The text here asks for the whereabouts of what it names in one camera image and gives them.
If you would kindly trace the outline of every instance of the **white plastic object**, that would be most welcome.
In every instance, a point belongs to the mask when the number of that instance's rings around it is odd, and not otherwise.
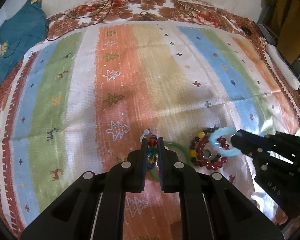
[[[271,57],[271,59],[276,63],[279,70],[281,71],[281,74],[284,76],[287,83],[293,88],[293,90],[298,90],[300,86],[299,80],[295,77],[295,75],[292,73],[290,68],[287,66],[287,64],[282,59],[278,49],[270,44],[267,44],[266,51]]]

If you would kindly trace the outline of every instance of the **blue stripe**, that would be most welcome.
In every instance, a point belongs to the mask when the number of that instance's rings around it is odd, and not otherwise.
[[[242,129],[260,134],[258,111],[256,110],[253,94],[249,90],[246,80],[231,66],[222,56],[222,53],[198,28],[178,26],[178,29],[194,44],[197,51],[205,57],[219,77],[229,98],[233,100],[237,108],[243,125]]]
[[[57,42],[44,48],[33,62],[33,67],[27,77],[26,87],[20,98],[18,112],[14,120],[14,132],[11,136],[14,155],[13,178],[22,214],[27,225],[40,214],[38,201],[32,187],[32,176],[28,158],[29,141],[27,137],[31,131],[32,114],[36,103],[38,86],[41,83],[44,68],[56,46]],[[26,205],[29,207],[29,211],[24,208]]]

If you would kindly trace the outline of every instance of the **red bead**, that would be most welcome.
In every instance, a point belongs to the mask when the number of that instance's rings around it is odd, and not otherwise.
[[[154,138],[151,138],[151,139],[149,140],[149,142],[148,142],[148,145],[149,145],[150,147],[155,147],[155,146],[157,145],[157,140],[154,139]]]
[[[202,138],[202,141],[203,141],[204,143],[208,143],[208,142],[209,142],[209,137],[208,137],[208,136],[204,136],[204,137]]]
[[[202,161],[200,161],[200,166],[203,167],[203,166],[207,166],[208,164],[208,161],[203,159]]]
[[[197,159],[198,160],[202,160],[203,159],[203,153],[202,152],[197,154]]]
[[[207,167],[207,170],[211,170],[212,169],[212,163],[208,163],[206,167]]]
[[[222,168],[223,167],[223,163],[222,162],[217,162],[217,167],[218,168]]]
[[[205,143],[204,143],[204,141],[200,141],[199,143],[198,143],[198,146],[200,147],[200,148],[203,148],[203,147],[205,147]]]
[[[227,140],[226,140],[226,138],[223,138],[223,137],[222,137],[222,138],[220,139],[219,142],[220,142],[221,144],[225,144],[225,143],[227,142]]]
[[[203,148],[198,147],[198,148],[197,148],[197,153],[202,153],[202,152],[203,152]]]
[[[222,163],[226,163],[227,160],[228,160],[228,159],[227,159],[227,157],[225,157],[225,156],[223,156],[223,157],[221,158],[221,162],[222,162]]]

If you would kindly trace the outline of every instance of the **multicolored beaded bracelet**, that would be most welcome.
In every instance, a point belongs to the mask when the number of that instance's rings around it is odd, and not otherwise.
[[[212,128],[204,128],[203,131],[199,132],[197,136],[191,141],[189,155],[191,157],[191,162],[195,166],[206,167],[207,170],[220,169],[223,164],[227,162],[227,157],[221,156],[220,153],[214,153],[209,149],[204,149],[206,144],[209,143],[209,137],[212,133],[218,130],[219,127],[216,125]],[[227,144],[226,138],[219,137],[217,142],[225,150],[229,149],[229,144]]]

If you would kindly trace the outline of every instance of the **black round object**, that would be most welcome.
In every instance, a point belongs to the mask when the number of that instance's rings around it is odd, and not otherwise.
[[[244,33],[247,34],[247,35],[249,35],[249,36],[252,34],[252,32],[247,27],[245,27],[245,26],[242,26],[241,30],[243,30]]]

